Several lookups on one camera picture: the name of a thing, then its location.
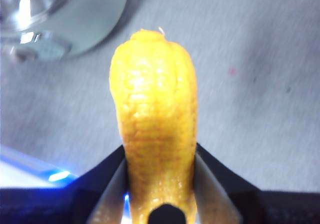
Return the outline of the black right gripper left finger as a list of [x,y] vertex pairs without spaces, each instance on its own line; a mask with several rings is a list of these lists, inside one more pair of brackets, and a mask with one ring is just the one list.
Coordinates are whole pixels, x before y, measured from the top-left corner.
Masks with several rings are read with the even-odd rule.
[[127,192],[126,163],[119,146],[97,166],[61,188],[4,188],[2,224],[87,224],[103,204],[107,223],[119,224]]

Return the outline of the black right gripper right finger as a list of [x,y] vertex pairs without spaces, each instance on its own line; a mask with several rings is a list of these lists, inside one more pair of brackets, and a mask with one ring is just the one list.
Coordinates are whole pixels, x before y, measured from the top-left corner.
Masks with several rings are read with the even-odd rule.
[[242,178],[197,144],[196,153],[216,178],[243,224],[318,224],[320,194],[264,191]]

